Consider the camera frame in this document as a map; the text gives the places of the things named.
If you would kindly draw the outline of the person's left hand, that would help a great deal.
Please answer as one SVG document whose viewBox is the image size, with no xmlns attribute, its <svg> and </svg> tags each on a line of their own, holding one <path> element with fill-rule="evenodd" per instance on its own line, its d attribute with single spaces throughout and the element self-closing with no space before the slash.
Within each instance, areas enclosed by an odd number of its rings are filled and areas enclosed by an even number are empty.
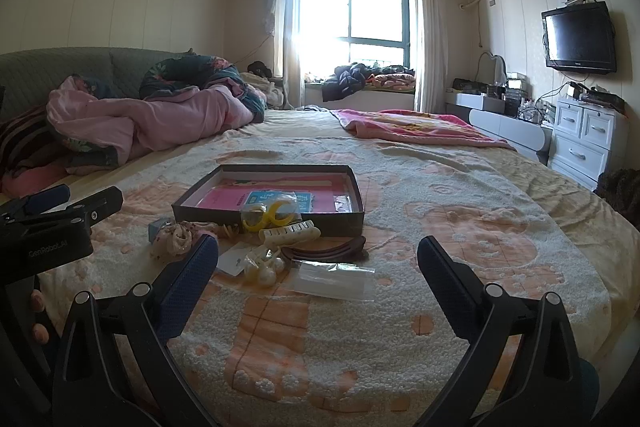
<svg viewBox="0 0 640 427">
<path fill-rule="evenodd" d="M 30 294 L 30 303 L 32 304 L 32 313 L 35 314 L 35 317 L 41 317 L 44 311 L 46 311 L 46 303 L 38 289 L 34 289 Z M 49 341 L 49 332 L 43 324 L 32 324 L 32 335 L 34 336 L 35 342 L 40 345 L 46 345 Z"/>
</svg>

